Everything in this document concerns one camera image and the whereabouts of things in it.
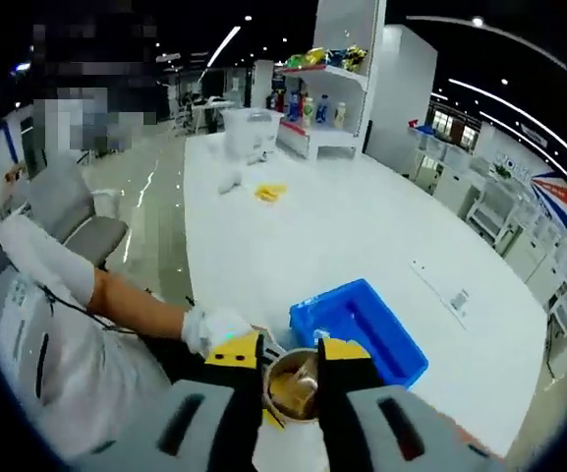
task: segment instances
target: cable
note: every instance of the cable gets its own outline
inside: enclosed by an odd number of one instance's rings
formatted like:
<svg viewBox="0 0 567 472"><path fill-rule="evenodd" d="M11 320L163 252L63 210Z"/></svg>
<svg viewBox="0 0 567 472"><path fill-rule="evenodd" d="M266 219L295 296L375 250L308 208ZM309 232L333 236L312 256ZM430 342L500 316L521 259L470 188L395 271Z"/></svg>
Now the cable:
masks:
<svg viewBox="0 0 567 472"><path fill-rule="evenodd" d="M88 316L89 318L91 318L92 320L94 320L96 323L99 323L100 325L103 326L103 330L105 331L117 331L117 332L121 332L123 334L136 334L134 331L130 330L130 329L125 329L123 327L117 326L116 324L107 324L104 321L102 321L100 318L98 318L97 316L89 313L86 310L81 309L80 307L77 307L76 305L66 302L65 300L63 300L62 298L60 298L58 295L56 295L54 292L52 292L47 286L35 282L36 286L45 294L45 298L47 298L47 301L50 304L51 310L52 310L52 315L53 315L53 304L55 302L61 303L62 305L66 306L67 308L71 308L72 310L76 310L77 312L82 313L83 315Z"/></svg>

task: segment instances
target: blue plastic crate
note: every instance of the blue plastic crate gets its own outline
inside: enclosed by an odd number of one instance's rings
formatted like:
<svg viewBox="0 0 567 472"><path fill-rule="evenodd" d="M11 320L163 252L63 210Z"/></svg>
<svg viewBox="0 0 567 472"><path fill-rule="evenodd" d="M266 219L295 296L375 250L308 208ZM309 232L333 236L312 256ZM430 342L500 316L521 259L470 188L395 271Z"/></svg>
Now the blue plastic crate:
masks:
<svg viewBox="0 0 567 472"><path fill-rule="evenodd" d="M425 354L364 279L294 305L290 327L305 347L314 347L317 330L359 342L389 385L410 387L428 366Z"/></svg>

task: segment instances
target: sign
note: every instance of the sign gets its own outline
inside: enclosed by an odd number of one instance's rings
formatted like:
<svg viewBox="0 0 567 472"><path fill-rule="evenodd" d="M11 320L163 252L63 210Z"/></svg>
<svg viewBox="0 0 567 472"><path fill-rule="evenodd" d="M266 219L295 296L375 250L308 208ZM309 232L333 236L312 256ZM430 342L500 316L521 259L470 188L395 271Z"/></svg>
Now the sign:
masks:
<svg viewBox="0 0 567 472"><path fill-rule="evenodd" d="M531 187L548 216L555 215L567 228L567 182L552 171L535 175Z"/></svg>
<svg viewBox="0 0 567 472"><path fill-rule="evenodd" d="M542 148L547 148L547 140L536 131L532 131L530 128L527 128L523 123L521 124L521 131L523 131L524 135L539 144Z"/></svg>
<svg viewBox="0 0 567 472"><path fill-rule="evenodd" d="M523 164L522 162L516 161L503 152L498 152L492 163L505 167L506 169L508 169L510 175L512 175L513 178L517 179L526 187L530 186L530 180L532 179L532 169L529 166Z"/></svg>
<svg viewBox="0 0 567 472"><path fill-rule="evenodd" d="M498 152L493 164L505 167L510 175L532 189L543 213L556 218L567 228L567 182L554 171L534 175L534 168Z"/></svg>

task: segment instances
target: white sleeve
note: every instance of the white sleeve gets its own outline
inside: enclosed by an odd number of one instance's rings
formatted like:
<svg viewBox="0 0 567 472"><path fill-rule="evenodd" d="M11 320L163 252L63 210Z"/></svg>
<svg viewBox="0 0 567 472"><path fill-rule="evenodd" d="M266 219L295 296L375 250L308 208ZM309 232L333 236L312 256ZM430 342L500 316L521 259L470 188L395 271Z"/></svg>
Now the white sleeve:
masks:
<svg viewBox="0 0 567 472"><path fill-rule="evenodd" d="M88 305L95 282L95 269L90 261L67 249L25 216L9 216L6 224L12 224L17 234L27 239L33 248L30 253L60 277L78 303Z"/></svg>

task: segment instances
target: white tabletop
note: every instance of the white tabletop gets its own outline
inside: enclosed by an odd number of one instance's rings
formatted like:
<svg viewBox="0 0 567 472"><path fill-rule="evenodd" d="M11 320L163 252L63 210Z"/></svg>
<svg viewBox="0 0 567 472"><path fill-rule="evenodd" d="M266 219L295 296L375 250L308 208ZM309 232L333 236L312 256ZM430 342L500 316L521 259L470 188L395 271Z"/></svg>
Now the white tabletop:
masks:
<svg viewBox="0 0 567 472"><path fill-rule="evenodd" d="M211 109L214 109L214 108L231 108L233 106L237 106L237 103L235 103L234 101L230 101L230 100L212 101L211 103L205 103L205 104L202 104L202 105L194 105L193 110L199 111L199 110L211 110Z"/></svg>
<svg viewBox="0 0 567 472"><path fill-rule="evenodd" d="M512 269L442 204L367 156L310 164L278 150L243 167L242 186L220 196L227 162L223 135L188 139L198 301L235 308L283 338L290 306L365 278L429 360L411 391L504 456L535 391L546 328ZM268 204L254 195L262 183L288 190ZM413 266L426 267L432 283ZM469 315L459 323L446 297L462 289Z"/></svg>

